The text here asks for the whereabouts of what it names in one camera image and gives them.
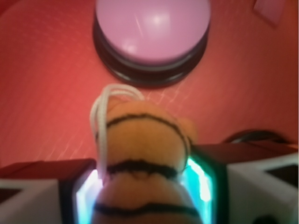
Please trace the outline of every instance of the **white string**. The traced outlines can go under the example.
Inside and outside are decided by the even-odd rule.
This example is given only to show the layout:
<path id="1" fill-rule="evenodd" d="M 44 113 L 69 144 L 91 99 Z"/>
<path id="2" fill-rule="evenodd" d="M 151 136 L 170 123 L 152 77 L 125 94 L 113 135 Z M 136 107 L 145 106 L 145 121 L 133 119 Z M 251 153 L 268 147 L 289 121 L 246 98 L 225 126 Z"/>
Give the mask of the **white string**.
<path id="1" fill-rule="evenodd" d="M 142 93 L 133 86 L 125 84 L 110 84 L 106 86 L 101 95 L 94 101 L 90 111 L 90 125 L 93 135 L 98 129 L 97 170 L 99 178 L 104 179 L 107 171 L 107 107 L 110 96 L 125 95 L 135 100 L 144 100 Z"/>

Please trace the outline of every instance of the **cyan light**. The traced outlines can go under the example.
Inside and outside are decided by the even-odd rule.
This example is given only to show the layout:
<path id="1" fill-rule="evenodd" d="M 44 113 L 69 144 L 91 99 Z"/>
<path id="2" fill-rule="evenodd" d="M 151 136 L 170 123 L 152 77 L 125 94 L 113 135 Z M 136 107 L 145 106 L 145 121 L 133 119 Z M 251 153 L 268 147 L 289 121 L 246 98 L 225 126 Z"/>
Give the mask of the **cyan light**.
<path id="1" fill-rule="evenodd" d="M 199 193 L 200 193 L 201 200 L 203 200 L 204 202 L 209 202 L 211 200 L 211 192 L 209 189 L 208 177 L 206 177 L 206 174 L 203 171 L 203 169 L 192 159 L 188 159 L 188 165 L 199 176 L 199 182 L 200 182 Z"/>
<path id="2" fill-rule="evenodd" d="M 191 196 L 204 224 L 213 223 L 213 180 L 199 164 L 191 158 L 183 172 L 182 184 Z"/>
<path id="3" fill-rule="evenodd" d="M 76 193 L 78 224 L 90 223 L 93 206 L 102 187 L 102 180 L 94 169 Z"/>

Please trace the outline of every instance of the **electronic device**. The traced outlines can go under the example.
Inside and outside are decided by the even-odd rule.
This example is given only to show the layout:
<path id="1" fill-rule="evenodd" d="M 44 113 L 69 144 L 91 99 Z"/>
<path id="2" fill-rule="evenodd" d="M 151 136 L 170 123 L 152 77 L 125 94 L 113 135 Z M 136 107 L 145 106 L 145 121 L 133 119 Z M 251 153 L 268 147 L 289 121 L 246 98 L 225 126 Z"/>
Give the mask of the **electronic device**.
<path id="1" fill-rule="evenodd" d="M 0 169 L 0 223 L 90 222 L 102 188 L 95 160 Z M 298 149 L 270 141 L 201 145 L 181 183 L 203 223 L 298 223 Z"/>
<path id="2" fill-rule="evenodd" d="M 209 0 L 97 0 L 95 48 L 120 80 L 157 87 L 186 77 L 202 58 Z"/>

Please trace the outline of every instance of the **stuffed animal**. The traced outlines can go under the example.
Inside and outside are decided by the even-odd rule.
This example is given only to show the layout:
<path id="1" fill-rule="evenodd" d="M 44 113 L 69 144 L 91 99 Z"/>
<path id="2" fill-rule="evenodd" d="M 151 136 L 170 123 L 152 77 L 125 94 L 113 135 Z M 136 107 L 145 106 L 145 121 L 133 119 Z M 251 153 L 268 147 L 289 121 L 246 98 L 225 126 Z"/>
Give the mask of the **stuffed animal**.
<path id="1" fill-rule="evenodd" d="M 126 85 L 114 87 L 130 89 L 129 96 L 141 94 Z M 106 99 L 101 96 L 95 102 L 91 113 L 94 134 L 102 147 L 99 161 L 105 166 L 98 167 L 103 189 L 96 199 L 92 223 L 201 223 L 179 178 L 191 145 L 197 141 L 193 123 L 172 117 L 142 96 L 133 101 L 115 97 L 112 89 Z M 102 111 L 100 101 L 105 102 Z M 98 133 L 94 119 L 103 117 Z"/>

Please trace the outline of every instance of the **pink button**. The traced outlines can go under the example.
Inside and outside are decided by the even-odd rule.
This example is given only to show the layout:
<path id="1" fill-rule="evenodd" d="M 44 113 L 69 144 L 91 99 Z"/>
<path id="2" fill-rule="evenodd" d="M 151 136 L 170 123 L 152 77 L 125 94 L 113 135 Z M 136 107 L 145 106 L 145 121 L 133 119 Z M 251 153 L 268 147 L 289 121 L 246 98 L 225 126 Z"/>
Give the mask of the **pink button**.
<path id="1" fill-rule="evenodd" d="M 201 40 L 209 0 L 97 0 L 96 15 L 110 45 L 146 64 L 174 61 Z"/>

